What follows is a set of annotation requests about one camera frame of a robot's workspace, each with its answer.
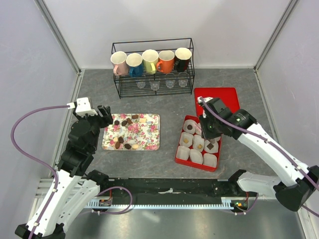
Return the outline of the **dark square chocolate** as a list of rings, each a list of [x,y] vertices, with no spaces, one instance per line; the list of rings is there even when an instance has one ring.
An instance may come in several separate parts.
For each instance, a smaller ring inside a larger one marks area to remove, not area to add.
[[[209,151],[212,151],[215,148],[215,145],[212,143],[209,143],[206,147]]]

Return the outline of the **red chocolate box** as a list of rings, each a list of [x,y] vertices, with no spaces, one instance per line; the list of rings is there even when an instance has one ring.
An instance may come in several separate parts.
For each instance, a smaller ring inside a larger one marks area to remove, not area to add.
[[[192,125],[193,130],[188,130],[187,126]],[[215,145],[212,151],[206,147],[209,143]],[[221,137],[206,140],[201,136],[201,125],[196,116],[185,116],[182,131],[175,154],[175,162],[189,167],[214,172],[217,169],[221,151]]]

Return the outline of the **floral serving tray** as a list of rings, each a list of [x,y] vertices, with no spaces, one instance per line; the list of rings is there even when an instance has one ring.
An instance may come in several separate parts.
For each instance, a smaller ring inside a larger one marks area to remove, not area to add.
[[[102,148],[104,150],[158,150],[160,146],[160,116],[158,114],[113,114],[114,123],[105,128]],[[138,149],[126,149],[125,144],[138,144]]]

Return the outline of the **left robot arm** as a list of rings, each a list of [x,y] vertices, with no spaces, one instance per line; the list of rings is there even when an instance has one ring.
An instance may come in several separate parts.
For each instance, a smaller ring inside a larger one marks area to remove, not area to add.
[[[93,109],[90,103],[69,103],[77,121],[71,126],[65,151],[53,182],[40,207],[28,223],[17,226],[15,234],[22,239],[63,239],[84,206],[97,195],[109,192],[107,175],[96,170],[89,173],[79,192],[70,196],[93,161],[100,130],[113,124],[109,106]]]

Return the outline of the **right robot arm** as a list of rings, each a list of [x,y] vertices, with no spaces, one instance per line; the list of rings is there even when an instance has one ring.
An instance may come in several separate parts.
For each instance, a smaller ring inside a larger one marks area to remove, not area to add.
[[[221,135],[231,137],[251,149],[276,174],[275,177],[238,170],[228,183],[234,196],[244,192],[275,197],[286,209],[296,212],[319,189],[319,167],[299,161],[274,139],[246,110],[232,112],[220,98],[198,97],[199,116],[204,139]]]

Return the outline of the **dark oval chocolate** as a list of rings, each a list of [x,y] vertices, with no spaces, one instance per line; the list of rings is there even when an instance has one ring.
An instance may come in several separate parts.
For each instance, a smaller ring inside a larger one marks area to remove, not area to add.
[[[124,147],[125,147],[126,149],[131,149],[131,148],[132,148],[130,144],[125,144]]]

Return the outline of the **red box lid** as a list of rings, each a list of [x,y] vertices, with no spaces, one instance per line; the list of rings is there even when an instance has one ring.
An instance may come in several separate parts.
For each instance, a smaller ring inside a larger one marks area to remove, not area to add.
[[[202,107],[197,102],[198,97],[220,98],[223,103],[232,111],[232,113],[240,109],[237,92],[234,87],[195,88],[194,97],[197,116],[200,116],[203,113]]]

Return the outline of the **clear glass cup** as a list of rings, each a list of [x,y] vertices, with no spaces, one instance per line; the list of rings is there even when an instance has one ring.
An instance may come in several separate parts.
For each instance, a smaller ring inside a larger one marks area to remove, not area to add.
[[[165,85],[167,88],[172,89],[175,85],[175,80],[166,80]]]
[[[150,87],[153,91],[157,91],[160,88],[160,81],[151,80]]]
[[[181,88],[185,88],[187,86],[188,79],[179,79],[178,84]]]
[[[137,87],[138,87],[139,89],[143,89],[145,86],[146,86],[145,81],[138,81],[138,82],[137,82]]]

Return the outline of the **pink mug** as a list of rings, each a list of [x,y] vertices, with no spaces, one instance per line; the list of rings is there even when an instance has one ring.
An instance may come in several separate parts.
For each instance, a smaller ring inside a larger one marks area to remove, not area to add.
[[[111,55],[111,63],[113,65],[113,73],[115,76],[127,75],[129,67],[126,64],[127,55],[123,51],[117,51]]]

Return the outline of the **blue mug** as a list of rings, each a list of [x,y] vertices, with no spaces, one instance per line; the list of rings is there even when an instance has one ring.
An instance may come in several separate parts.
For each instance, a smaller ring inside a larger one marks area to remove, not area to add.
[[[126,64],[129,66],[131,78],[140,77],[144,73],[143,58],[139,53],[129,54],[126,58]]]

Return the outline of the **yellow-green mug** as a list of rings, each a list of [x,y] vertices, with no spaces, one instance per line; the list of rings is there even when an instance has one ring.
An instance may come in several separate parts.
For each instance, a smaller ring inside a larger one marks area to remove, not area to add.
[[[157,51],[148,49],[142,53],[144,69],[149,74],[155,74],[157,71],[157,62],[159,60],[159,54]]]

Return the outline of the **black and red mug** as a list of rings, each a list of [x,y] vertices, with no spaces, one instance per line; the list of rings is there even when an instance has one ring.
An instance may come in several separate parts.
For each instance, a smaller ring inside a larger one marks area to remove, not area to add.
[[[180,47],[175,51],[174,69],[177,72],[184,72],[192,57],[192,52],[188,48]]]

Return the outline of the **orange mug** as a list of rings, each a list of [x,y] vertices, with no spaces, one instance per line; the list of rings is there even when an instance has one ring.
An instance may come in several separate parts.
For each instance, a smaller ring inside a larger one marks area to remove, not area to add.
[[[159,61],[156,69],[164,74],[169,74],[173,70],[175,54],[171,50],[164,50],[159,53]]]

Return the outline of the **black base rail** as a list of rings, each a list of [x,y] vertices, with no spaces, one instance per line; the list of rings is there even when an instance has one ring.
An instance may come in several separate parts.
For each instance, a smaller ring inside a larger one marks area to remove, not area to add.
[[[113,204],[126,205],[204,205],[220,204],[221,198],[246,198],[246,192],[234,182],[218,179],[179,178],[115,178],[102,183],[101,190],[121,186],[112,190]]]

